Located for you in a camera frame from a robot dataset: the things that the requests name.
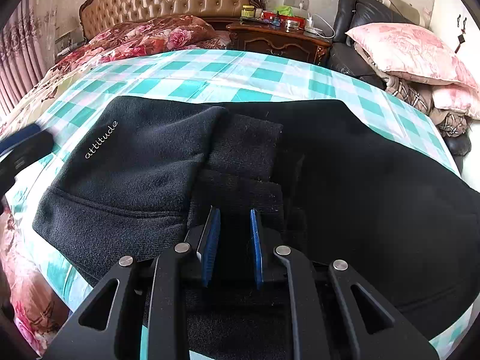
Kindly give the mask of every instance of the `nightstand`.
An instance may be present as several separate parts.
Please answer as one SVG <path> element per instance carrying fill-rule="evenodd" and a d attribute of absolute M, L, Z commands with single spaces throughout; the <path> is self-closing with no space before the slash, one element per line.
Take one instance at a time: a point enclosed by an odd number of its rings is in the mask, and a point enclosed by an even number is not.
<path fill-rule="evenodd" d="M 302 30 L 287 31 L 283 27 L 253 22 L 227 25 L 232 47 L 240 51 L 281 56 L 320 65 L 332 43 Z"/>

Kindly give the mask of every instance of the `red box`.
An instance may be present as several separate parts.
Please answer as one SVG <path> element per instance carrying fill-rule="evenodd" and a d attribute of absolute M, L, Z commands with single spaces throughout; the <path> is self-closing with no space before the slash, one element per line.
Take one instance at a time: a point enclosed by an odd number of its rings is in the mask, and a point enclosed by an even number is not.
<path fill-rule="evenodd" d="M 268 20 L 270 20 L 270 21 L 272 21 L 275 16 L 277 16 L 277 13 L 276 13 L 276 12 L 268 12 L 268 11 L 265 11 L 265 12 L 263 13 L 263 18 L 264 18 L 264 19 L 268 19 Z M 287 21 L 287 20 L 295 20 L 295 21 L 298 21 L 298 22 L 299 22 L 299 28 L 300 28 L 301 30 L 305 29 L 305 18 L 304 18 L 304 17 L 280 15 L 280 25 L 281 25 L 281 26 L 285 26 L 285 21 Z"/>

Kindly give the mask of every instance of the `wall outlet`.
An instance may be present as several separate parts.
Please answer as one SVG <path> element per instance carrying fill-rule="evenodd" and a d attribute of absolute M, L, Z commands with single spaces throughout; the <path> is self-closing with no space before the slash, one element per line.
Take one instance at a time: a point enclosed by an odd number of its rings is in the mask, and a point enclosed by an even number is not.
<path fill-rule="evenodd" d="M 309 0 L 283 0 L 283 5 L 288 5 L 292 8 L 300 8 L 300 3 L 303 3 L 303 9 L 308 10 Z"/>

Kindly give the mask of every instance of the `pink cushion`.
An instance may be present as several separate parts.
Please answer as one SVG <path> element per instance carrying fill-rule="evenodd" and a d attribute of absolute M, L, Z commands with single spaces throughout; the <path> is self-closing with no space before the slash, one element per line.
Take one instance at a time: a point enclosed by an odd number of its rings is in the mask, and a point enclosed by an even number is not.
<path fill-rule="evenodd" d="M 460 112 L 480 119 L 480 99 L 477 91 L 459 85 L 434 86 L 432 91 L 435 107 Z"/>
<path fill-rule="evenodd" d="M 457 55 L 433 32 L 413 24 L 372 23 L 346 33 L 386 73 L 429 85 L 456 83 L 478 90 Z"/>

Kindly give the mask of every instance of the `curtain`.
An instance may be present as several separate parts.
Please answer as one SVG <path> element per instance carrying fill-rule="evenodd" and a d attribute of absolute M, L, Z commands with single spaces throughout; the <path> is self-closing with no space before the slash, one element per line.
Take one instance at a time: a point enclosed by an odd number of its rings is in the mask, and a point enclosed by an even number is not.
<path fill-rule="evenodd" d="M 47 72 L 33 0 L 22 0 L 0 33 L 0 116 L 4 118 Z"/>

